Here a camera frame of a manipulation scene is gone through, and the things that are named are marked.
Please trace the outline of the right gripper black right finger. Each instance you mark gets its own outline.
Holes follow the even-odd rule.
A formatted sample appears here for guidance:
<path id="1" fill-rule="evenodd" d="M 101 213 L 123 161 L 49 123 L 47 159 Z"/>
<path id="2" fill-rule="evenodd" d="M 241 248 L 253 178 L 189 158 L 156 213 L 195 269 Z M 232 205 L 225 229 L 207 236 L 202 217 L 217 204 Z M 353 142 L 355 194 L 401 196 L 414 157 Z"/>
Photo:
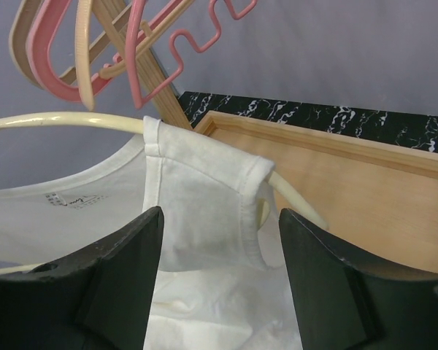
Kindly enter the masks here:
<path id="1" fill-rule="evenodd" d="M 378 335 L 356 272 L 335 252 L 341 240 L 291 209 L 279 218 L 304 349 L 367 349 Z"/>

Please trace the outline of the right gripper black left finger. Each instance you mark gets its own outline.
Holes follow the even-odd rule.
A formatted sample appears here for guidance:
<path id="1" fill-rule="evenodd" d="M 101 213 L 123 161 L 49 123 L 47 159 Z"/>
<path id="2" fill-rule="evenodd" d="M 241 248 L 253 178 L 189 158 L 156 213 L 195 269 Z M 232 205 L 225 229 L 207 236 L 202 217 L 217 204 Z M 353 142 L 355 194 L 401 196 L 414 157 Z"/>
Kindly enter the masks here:
<path id="1" fill-rule="evenodd" d="M 97 266 L 76 323 L 114 349 L 142 349 L 164 231 L 160 207 L 148 209 Z"/>

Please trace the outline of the white-top hanger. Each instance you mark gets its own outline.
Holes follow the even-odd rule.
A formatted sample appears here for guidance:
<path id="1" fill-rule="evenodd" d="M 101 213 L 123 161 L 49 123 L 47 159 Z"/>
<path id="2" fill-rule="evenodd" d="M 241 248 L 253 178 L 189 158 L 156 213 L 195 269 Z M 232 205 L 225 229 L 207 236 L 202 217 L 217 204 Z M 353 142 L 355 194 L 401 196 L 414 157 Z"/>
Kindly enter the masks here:
<path id="1" fill-rule="evenodd" d="M 272 161 L 156 118 L 42 112 L 0 119 L 0 130 L 68 125 L 126 131 L 131 139 L 77 174 L 0 190 L 0 262 L 54 260 L 154 206 L 164 213 L 159 268 L 166 272 L 280 267 L 274 212 L 264 208 L 275 204 L 275 193 L 327 226 L 294 188 L 284 191 L 288 182 Z"/>

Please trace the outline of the white tank top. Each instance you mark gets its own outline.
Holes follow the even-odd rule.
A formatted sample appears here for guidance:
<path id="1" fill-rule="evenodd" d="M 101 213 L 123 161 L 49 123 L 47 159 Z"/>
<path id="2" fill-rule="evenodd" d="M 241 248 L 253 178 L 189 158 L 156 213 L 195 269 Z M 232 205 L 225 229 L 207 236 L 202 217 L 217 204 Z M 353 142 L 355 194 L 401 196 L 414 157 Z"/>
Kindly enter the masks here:
<path id="1" fill-rule="evenodd" d="M 160 206 L 146 349 L 300 349 L 274 163 L 152 117 L 78 174 L 0 190 L 0 261 L 54 260 Z M 271 206 L 260 220 L 258 203 Z"/>

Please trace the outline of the pink plastic hanger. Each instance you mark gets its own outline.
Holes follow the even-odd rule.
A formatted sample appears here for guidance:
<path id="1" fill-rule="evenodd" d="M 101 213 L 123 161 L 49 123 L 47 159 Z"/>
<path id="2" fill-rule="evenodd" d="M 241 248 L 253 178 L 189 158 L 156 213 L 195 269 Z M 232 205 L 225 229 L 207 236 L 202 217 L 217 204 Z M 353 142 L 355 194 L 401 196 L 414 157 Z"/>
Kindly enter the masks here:
<path id="1" fill-rule="evenodd" d="M 77 86 L 77 76 L 76 81 L 72 85 L 60 78 L 63 71 L 66 71 L 70 66 L 75 67 L 75 58 L 69 57 L 68 53 L 58 52 L 55 55 L 51 53 L 51 44 L 53 44 L 59 28 L 62 26 L 66 12 L 71 5 L 72 3 L 70 1 L 43 1 L 37 13 L 37 19 L 34 21 L 26 40 L 26 53 L 30 61 L 31 70 L 43 90 L 63 101 L 82 103 Z M 74 34 L 72 35 L 74 36 L 76 14 L 77 11 L 75 12 L 75 19 L 72 20 L 74 24 Z M 117 34 L 121 39 L 124 39 L 123 31 L 119 32 L 119 30 L 114 27 L 112 21 L 113 19 L 110 13 L 108 13 L 104 2 L 102 4 L 100 2 L 94 4 L 93 1 L 89 39 L 90 45 L 101 32 L 104 32 L 108 36 L 110 46 L 113 45 L 111 40 L 113 34 Z M 69 46 L 70 49 L 74 48 L 74 39 L 70 40 Z M 103 91 L 112 80 L 111 77 L 103 77 L 97 71 L 92 70 L 91 78 L 94 96 Z"/>

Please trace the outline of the beige wooden hanger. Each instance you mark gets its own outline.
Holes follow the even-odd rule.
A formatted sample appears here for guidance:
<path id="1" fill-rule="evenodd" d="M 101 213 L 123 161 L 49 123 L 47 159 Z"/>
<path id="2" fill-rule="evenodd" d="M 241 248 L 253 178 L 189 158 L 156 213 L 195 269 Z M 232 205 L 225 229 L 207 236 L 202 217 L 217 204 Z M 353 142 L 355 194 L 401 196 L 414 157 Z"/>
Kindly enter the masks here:
<path id="1" fill-rule="evenodd" d="M 105 4 L 108 13 L 110 13 L 113 19 L 113 25 L 119 32 L 125 33 L 126 23 L 128 22 L 128 17 L 130 15 L 131 8 L 126 4 L 125 1 L 94 1 L 94 4 L 98 3 Z M 167 13 L 172 11 L 171 7 L 175 8 L 177 3 L 180 1 L 169 1 L 165 3 Z M 20 6 L 18 6 L 18 1 L 0 1 L 0 4 L 4 5 L 11 13 L 11 10 L 17 10 L 15 13 L 15 19 L 10 28 L 9 32 L 9 54 L 14 63 L 16 69 L 34 86 L 42 89 L 38 80 L 34 76 L 35 74 L 31 70 L 30 61 L 26 53 L 26 40 L 28 34 L 30 34 L 30 29 L 37 19 L 37 13 L 43 4 L 43 1 L 20 1 Z M 69 34 L 74 34 L 74 29 L 70 30 Z M 66 33 L 64 36 L 67 39 L 66 44 L 63 47 L 60 45 L 51 44 L 57 47 L 59 53 L 68 53 L 69 57 L 74 58 L 74 53 L 70 52 L 70 35 Z M 90 61 L 97 59 L 105 50 L 106 47 L 110 46 L 110 40 L 108 36 L 101 32 L 95 41 L 90 45 Z M 76 71 L 74 66 L 70 66 L 66 71 L 63 71 L 60 78 L 66 83 L 72 85 L 76 81 Z"/>

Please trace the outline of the cream wooden hanger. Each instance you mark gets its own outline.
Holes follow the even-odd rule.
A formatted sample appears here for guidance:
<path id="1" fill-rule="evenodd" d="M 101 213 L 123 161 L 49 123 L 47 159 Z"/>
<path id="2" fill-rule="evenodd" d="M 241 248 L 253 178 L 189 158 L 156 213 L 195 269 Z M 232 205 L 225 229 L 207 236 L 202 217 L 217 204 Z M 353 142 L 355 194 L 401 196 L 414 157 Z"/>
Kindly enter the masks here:
<path id="1" fill-rule="evenodd" d="M 74 38 L 77 86 L 82 104 L 88 111 L 95 108 L 89 49 L 92 4 L 92 0 L 78 1 Z"/>

